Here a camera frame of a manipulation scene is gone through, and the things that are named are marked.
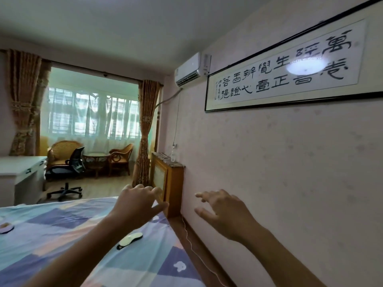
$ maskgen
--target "black office chair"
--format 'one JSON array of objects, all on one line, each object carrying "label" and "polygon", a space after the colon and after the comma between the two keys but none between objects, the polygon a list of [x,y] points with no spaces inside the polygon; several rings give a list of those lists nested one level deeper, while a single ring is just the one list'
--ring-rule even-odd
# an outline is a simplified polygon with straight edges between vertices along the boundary
[{"label": "black office chair", "polygon": [[[45,172],[45,178],[48,179],[66,179],[76,177],[79,174],[85,171],[84,164],[81,160],[82,150],[84,147],[77,148],[73,151],[72,155],[69,159],[65,161],[66,165],[55,165],[52,166]],[[74,187],[69,188],[69,183],[65,183],[65,187],[61,187],[59,191],[54,191],[51,193],[47,193],[47,199],[52,197],[52,194],[61,194],[58,198],[58,201],[62,201],[65,198],[66,194],[75,193],[79,195],[79,198],[82,198],[82,188]]]}]

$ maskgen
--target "sheer white curtain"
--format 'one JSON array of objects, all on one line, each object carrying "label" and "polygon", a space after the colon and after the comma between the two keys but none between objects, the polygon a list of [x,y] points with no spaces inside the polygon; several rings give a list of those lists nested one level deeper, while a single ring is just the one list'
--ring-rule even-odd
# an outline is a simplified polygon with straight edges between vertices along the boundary
[{"label": "sheer white curtain", "polygon": [[41,107],[41,136],[48,137],[48,146],[60,140],[79,141],[86,146],[85,153],[108,153],[133,143],[135,160],[141,138],[138,101],[71,86],[49,87]]}]

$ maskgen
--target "curtain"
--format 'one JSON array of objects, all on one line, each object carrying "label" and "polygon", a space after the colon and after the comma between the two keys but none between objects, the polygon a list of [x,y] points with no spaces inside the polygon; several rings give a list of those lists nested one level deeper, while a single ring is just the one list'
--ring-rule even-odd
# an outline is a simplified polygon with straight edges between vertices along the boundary
[{"label": "curtain", "polygon": [[75,140],[85,146],[84,152],[122,149],[132,143],[131,159],[141,137],[138,101],[121,95],[49,87],[41,114],[41,135],[48,145],[60,140]]},{"label": "curtain", "polygon": [[140,110],[141,141],[133,171],[133,186],[149,185],[148,135],[152,125],[154,108],[160,92],[159,82],[144,80],[139,85],[138,102]]},{"label": "curtain", "polygon": [[38,55],[7,50],[8,91],[17,128],[10,155],[35,155],[36,120],[49,76],[50,65]]}]

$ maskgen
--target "black picture frame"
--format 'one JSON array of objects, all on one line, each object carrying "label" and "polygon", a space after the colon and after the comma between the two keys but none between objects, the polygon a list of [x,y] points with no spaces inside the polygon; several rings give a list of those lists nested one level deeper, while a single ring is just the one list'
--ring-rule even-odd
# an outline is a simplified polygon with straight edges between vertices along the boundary
[{"label": "black picture frame", "polygon": [[343,95],[343,96],[332,96],[332,97],[323,97],[323,98],[317,98],[317,99],[304,99],[304,100],[297,100],[297,101],[286,101],[286,102],[274,102],[274,103],[268,103],[268,104],[257,104],[257,105],[248,105],[248,106],[238,106],[238,107],[228,107],[228,108],[222,108],[222,109],[211,109],[211,110],[207,110],[206,107],[207,107],[207,101],[208,101],[208,89],[209,89],[209,79],[211,76],[213,75],[216,75],[217,73],[219,72],[222,72],[226,69],[229,69],[237,64],[240,64],[244,61],[247,61],[253,57],[256,57],[262,53],[265,53],[265,52],[268,52],[276,47],[279,47],[281,46],[282,44],[285,44],[287,42],[290,42],[296,38],[299,38],[311,31],[314,31],[318,28],[321,28],[323,26],[326,26],[330,23],[333,23],[335,21],[338,21],[342,18],[345,18],[351,14],[354,14],[362,9],[365,9],[369,6],[372,6],[376,3],[379,3],[383,0],[368,0],[362,4],[359,4],[347,11],[344,11],[338,15],[335,15],[334,17],[332,18],[329,18],[327,20],[324,20],[324,21],[321,21],[320,23],[310,27],[310,28],[307,28],[306,30],[303,30],[289,38],[286,38],[278,43],[275,43],[274,45],[271,45],[261,51],[258,51],[257,53],[254,53],[248,57],[245,57],[235,63],[232,63],[220,70],[217,70],[216,72],[213,72],[211,74],[208,75],[208,80],[207,80],[207,84],[206,84],[206,96],[205,96],[205,112],[217,112],[217,111],[226,111],[226,110],[239,110],[239,109],[251,109],[251,108],[262,108],[262,107],[277,107],[277,106],[291,106],[291,105],[295,105],[295,104],[310,104],[310,103],[318,103],[318,102],[328,102],[328,101],[345,101],[345,100],[356,100],[356,99],[375,99],[375,98],[379,98],[379,97],[383,97],[383,91],[376,91],[376,92],[367,92],[367,93],[360,93],[360,94],[350,94],[350,95]]}]

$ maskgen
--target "bedsheet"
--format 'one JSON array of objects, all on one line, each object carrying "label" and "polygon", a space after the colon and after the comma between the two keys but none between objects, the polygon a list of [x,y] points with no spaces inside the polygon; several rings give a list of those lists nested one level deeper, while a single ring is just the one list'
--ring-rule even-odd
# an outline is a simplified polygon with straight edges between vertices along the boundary
[{"label": "bedsheet", "polygon": [[[17,287],[89,232],[116,198],[0,208],[15,228],[0,234],[0,286]],[[163,213],[133,232],[143,238],[114,246],[83,287],[204,287]]]}]

